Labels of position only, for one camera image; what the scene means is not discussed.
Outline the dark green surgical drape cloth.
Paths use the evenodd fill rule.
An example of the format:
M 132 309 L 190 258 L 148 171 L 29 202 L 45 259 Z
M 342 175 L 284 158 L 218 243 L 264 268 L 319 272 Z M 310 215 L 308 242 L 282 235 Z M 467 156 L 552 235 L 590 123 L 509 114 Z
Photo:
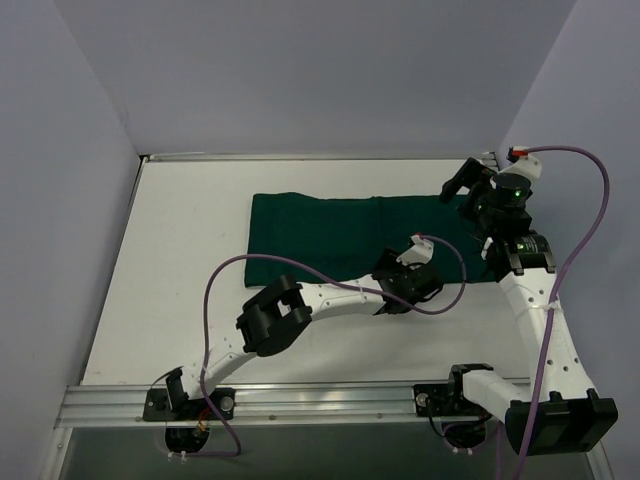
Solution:
M 259 193 L 252 198 L 247 251 L 286 257 L 346 281 L 371 273 L 385 248 L 401 253 L 412 235 L 431 235 L 456 248 L 435 247 L 431 263 L 444 283 L 462 277 L 491 282 L 494 277 L 481 259 L 481 246 L 456 210 L 461 201 L 456 197 L 443 204 L 435 195 L 319 199 L 293 192 Z M 249 259 L 244 285 L 265 286 L 287 273 L 300 282 L 317 280 L 290 265 Z

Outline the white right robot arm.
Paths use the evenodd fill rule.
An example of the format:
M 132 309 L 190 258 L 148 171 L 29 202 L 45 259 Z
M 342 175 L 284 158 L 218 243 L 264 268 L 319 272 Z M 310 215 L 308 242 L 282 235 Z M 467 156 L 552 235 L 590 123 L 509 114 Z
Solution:
M 487 364 L 452 367 L 444 400 L 455 412 L 478 406 L 499 420 L 512 449 L 526 456 L 592 450 L 618 419 L 599 395 L 574 346 L 562 310 L 561 278 L 548 240 L 526 211 L 541 167 L 524 156 L 503 171 L 469 158 L 444 183 L 439 199 L 468 193 L 462 218 L 477 228 L 481 257 L 512 308 L 532 384 L 524 389 Z

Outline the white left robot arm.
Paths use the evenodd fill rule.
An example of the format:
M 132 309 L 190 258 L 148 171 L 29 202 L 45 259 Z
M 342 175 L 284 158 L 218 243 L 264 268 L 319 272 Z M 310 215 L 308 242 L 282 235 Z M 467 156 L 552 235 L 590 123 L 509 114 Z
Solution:
M 203 299 L 204 351 L 199 360 L 180 366 L 166 379 L 165 405 L 179 419 L 194 417 L 202 399 L 249 361 L 289 348 L 314 321 L 349 315 L 396 315 L 416 310 L 440 293 L 443 282 L 428 262 L 403 264 L 385 257 L 383 267 L 355 280 L 338 282 L 299 262 L 265 254 L 241 259 L 274 260 L 299 267 L 320 281 L 304 283 L 284 274 L 259 290 L 235 320 L 213 321 L 209 300 L 213 282 L 235 259 L 210 277 Z

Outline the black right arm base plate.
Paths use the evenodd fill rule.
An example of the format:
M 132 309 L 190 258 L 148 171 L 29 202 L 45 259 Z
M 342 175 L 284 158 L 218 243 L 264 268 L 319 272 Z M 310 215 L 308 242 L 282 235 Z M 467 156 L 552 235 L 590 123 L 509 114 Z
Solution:
M 418 417 L 491 417 L 483 407 L 451 393 L 446 383 L 422 383 L 412 386 Z

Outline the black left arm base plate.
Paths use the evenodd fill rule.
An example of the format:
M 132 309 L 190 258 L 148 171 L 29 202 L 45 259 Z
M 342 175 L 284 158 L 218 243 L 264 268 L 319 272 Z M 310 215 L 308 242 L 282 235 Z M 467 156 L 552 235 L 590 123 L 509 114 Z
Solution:
M 235 393 L 232 388 L 217 388 L 210 394 L 210 401 L 216 406 L 225 420 L 234 418 Z M 181 422 L 196 421 L 203 418 L 216 420 L 210 412 L 205 399 L 187 400 L 176 411 L 171 408 L 171 401 L 166 388 L 151 388 L 146 393 L 141 418 L 145 422 Z

